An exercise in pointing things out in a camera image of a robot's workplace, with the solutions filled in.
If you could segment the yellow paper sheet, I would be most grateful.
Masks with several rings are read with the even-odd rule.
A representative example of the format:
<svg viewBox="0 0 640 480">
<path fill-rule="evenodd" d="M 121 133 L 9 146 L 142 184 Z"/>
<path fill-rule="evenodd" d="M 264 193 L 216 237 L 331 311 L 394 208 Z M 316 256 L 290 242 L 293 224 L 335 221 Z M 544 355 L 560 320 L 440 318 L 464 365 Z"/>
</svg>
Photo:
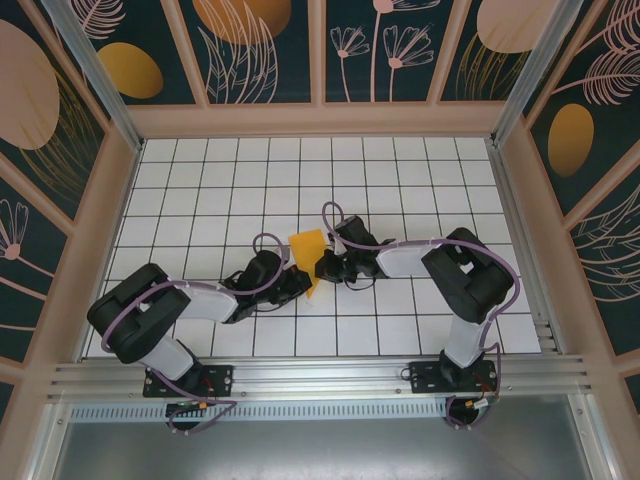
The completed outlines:
<svg viewBox="0 0 640 480">
<path fill-rule="evenodd" d="M 306 292 L 306 298 L 310 299 L 319 284 L 315 266 L 327 248 L 325 235 L 321 229 L 313 229 L 293 234 L 288 241 L 298 269 L 306 272 L 311 279 L 311 287 Z"/>
</svg>

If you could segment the grey brushed metal sheet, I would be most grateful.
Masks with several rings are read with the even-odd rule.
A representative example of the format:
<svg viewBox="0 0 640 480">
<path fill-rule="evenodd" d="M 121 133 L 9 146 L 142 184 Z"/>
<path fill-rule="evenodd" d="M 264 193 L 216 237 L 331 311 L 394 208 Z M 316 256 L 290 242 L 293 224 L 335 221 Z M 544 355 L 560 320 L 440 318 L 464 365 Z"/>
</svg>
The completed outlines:
<svg viewBox="0 0 640 480">
<path fill-rule="evenodd" d="M 436 419 L 75 424 L 54 480 L 592 480 L 568 430 L 454 431 Z"/>
</svg>

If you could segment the dark panel pink flowers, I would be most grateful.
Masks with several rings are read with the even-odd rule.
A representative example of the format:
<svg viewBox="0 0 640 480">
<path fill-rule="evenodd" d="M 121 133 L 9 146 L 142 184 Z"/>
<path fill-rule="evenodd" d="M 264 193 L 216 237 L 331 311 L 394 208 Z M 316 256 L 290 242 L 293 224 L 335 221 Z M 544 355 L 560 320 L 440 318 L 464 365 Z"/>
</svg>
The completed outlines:
<svg viewBox="0 0 640 480">
<path fill-rule="evenodd" d="M 327 0 L 325 100 L 421 102 L 453 0 Z"/>
</svg>

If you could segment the dark panel orange circle leaves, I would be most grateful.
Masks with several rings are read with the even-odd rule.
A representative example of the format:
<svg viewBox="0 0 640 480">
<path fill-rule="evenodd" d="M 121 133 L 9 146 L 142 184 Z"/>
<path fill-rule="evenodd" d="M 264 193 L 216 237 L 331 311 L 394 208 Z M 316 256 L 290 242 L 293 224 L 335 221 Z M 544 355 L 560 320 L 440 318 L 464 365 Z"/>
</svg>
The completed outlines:
<svg viewBox="0 0 640 480">
<path fill-rule="evenodd" d="M 211 105 L 311 101 L 308 0 L 178 0 Z"/>
</svg>

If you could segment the dark panel single pink flower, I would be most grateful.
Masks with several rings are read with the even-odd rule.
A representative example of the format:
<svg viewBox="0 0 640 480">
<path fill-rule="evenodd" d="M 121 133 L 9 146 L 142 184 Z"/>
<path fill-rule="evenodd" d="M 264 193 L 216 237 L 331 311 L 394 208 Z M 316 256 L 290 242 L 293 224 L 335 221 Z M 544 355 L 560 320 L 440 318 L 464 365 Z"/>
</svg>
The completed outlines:
<svg viewBox="0 0 640 480">
<path fill-rule="evenodd" d="M 0 154 L 0 359 L 27 362 L 67 242 L 56 208 Z"/>
</svg>

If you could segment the dark panel golden oval fern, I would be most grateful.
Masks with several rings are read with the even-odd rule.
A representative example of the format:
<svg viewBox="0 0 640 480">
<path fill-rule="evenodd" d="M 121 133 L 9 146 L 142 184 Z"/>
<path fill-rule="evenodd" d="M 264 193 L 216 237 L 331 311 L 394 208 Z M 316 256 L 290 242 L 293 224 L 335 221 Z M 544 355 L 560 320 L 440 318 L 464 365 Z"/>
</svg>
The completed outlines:
<svg viewBox="0 0 640 480">
<path fill-rule="evenodd" d="M 564 215 L 640 141 L 640 0 L 604 0 L 530 134 Z"/>
</svg>

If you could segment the dark panel pink leaf outlines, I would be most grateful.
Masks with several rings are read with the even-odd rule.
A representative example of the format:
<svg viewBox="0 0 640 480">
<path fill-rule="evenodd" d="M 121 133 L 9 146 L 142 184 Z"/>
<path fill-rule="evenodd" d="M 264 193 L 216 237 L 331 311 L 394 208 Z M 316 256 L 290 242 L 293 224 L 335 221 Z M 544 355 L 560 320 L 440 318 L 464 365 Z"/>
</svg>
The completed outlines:
<svg viewBox="0 0 640 480">
<path fill-rule="evenodd" d="M 570 231 L 616 356 L 640 348 L 640 166 Z"/>
</svg>

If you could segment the dark panel pink oval fronds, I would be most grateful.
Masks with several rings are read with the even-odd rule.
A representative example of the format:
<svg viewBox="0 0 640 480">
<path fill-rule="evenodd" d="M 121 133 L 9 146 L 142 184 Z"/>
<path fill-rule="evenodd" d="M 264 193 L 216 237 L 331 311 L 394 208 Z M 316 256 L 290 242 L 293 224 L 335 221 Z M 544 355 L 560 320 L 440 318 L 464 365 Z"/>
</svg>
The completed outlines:
<svg viewBox="0 0 640 480">
<path fill-rule="evenodd" d="M 441 99 L 506 100 L 555 6 L 556 0 L 471 0 Z"/>
</svg>

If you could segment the dark panel large pink oval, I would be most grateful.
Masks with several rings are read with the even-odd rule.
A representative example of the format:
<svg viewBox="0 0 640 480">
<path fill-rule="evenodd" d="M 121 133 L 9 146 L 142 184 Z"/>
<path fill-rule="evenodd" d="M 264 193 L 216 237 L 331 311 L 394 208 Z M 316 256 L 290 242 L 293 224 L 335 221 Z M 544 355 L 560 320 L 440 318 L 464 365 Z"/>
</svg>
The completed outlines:
<svg viewBox="0 0 640 480">
<path fill-rule="evenodd" d="M 73 220 L 104 136 L 18 0 L 0 0 L 0 156 Z"/>
</svg>

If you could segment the long aluminium mounting rail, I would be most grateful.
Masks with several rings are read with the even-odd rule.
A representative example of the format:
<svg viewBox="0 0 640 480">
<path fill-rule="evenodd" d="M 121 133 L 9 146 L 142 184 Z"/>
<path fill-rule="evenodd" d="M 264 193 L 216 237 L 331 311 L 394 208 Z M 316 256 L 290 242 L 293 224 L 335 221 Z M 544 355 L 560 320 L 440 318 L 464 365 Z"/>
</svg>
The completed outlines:
<svg viewBox="0 0 640 480">
<path fill-rule="evenodd" d="M 225 358 L 234 367 L 234 400 L 333 400 L 406 398 L 402 370 L 413 357 Z M 55 367 L 45 385 L 53 403 L 141 401 L 145 369 L 114 359 L 90 359 Z M 505 355 L 504 396 L 584 394 L 592 391 L 586 366 L 576 355 Z"/>
</svg>

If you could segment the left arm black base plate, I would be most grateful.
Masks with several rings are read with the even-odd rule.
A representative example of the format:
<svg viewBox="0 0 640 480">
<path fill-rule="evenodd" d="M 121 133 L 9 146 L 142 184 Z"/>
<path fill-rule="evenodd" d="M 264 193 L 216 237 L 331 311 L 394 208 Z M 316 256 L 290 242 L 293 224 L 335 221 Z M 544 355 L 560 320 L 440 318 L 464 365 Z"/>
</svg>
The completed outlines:
<svg viewBox="0 0 640 480">
<path fill-rule="evenodd" d="M 169 387 L 150 368 L 145 370 L 142 396 L 144 398 L 177 398 L 187 392 L 186 398 L 222 398 L 231 395 L 234 377 L 232 365 L 194 365 L 178 380 L 169 380 Z"/>
</svg>

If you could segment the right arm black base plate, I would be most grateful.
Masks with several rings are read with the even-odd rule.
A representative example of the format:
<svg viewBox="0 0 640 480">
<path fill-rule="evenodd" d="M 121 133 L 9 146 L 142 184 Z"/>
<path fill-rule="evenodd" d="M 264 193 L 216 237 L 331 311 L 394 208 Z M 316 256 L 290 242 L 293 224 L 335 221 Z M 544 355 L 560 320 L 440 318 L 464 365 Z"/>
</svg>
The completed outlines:
<svg viewBox="0 0 640 480">
<path fill-rule="evenodd" d="M 442 368 L 439 361 L 415 361 L 407 365 L 405 378 L 414 394 L 477 395 L 497 388 L 496 365 L 480 360 L 466 369 L 455 364 Z"/>
</svg>

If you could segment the aluminium table side rail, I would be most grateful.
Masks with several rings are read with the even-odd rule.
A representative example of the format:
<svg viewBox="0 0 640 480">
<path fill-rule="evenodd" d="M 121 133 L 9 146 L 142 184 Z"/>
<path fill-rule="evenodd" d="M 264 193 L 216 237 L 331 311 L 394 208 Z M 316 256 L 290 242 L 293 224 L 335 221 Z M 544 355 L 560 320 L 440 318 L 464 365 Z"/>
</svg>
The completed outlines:
<svg viewBox="0 0 640 480">
<path fill-rule="evenodd" d="M 538 333 L 542 352 L 565 355 L 566 345 L 551 305 L 548 289 L 505 157 L 491 138 L 485 140 L 485 145 L 524 281 L 524 290 L 533 322 L 537 329 L 543 330 L 543 333 Z"/>
</svg>

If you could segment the aluminium extrusion post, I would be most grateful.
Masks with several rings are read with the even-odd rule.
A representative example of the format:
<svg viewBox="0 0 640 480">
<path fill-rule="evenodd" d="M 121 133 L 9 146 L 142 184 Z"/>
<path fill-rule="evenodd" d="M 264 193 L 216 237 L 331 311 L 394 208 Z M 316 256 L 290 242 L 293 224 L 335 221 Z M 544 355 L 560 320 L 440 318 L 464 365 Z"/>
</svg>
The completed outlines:
<svg viewBox="0 0 640 480">
<path fill-rule="evenodd" d="M 508 139 L 527 102 L 574 24 L 582 3 L 583 0 L 559 0 L 552 11 L 491 131 L 491 144 L 496 150 L 499 150 Z"/>
<path fill-rule="evenodd" d="M 111 115 L 128 146 L 138 154 L 141 151 L 140 136 L 121 95 L 116 90 L 89 38 L 78 24 L 75 14 L 66 0 L 42 0 L 43 6 L 74 58 L 84 69 L 89 82 Z"/>
</svg>

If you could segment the aluminium frame bar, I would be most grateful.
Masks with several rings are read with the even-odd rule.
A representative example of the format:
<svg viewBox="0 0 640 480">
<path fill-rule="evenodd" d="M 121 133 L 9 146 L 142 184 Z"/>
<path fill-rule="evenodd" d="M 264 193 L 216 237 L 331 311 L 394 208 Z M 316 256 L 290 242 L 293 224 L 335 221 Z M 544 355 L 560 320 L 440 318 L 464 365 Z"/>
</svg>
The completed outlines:
<svg viewBox="0 0 640 480">
<path fill-rule="evenodd" d="M 70 421 L 70 404 L 46 404 L 19 480 L 53 480 Z"/>
<path fill-rule="evenodd" d="M 593 480 L 623 480 L 613 444 L 593 394 L 568 396 L 582 450 Z"/>
</svg>

